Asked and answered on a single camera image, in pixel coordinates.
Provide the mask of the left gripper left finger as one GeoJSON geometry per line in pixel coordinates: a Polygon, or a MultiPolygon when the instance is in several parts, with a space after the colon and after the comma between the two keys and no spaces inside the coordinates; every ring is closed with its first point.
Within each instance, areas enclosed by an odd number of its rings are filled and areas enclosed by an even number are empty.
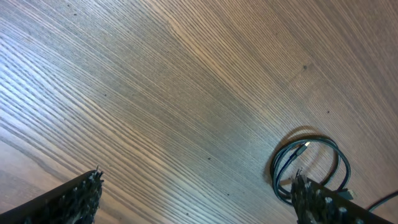
{"type": "Polygon", "coordinates": [[[88,171],[12,210],[1,214],[1,223],[91,224],[100,205],[102,171],[88,171]]]}

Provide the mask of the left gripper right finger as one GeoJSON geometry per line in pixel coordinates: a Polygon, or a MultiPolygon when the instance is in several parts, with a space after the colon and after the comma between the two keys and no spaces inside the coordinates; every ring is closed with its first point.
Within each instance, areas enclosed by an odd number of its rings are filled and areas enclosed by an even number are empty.
{"type": "Polygon", "coordinates": [[[350,172],[348,171],[339,189],[332,191],[307,177],[299,169],[292,179],[290,191],[291,202],[298,218],[297,222],[312,224],[388,224],[387,220],[373,214],[373,210],[394,198],[395,193],[383,197],[368,209],[365,209],[343,196],[348,191],[345,186],[349,178],[350,172]]]}

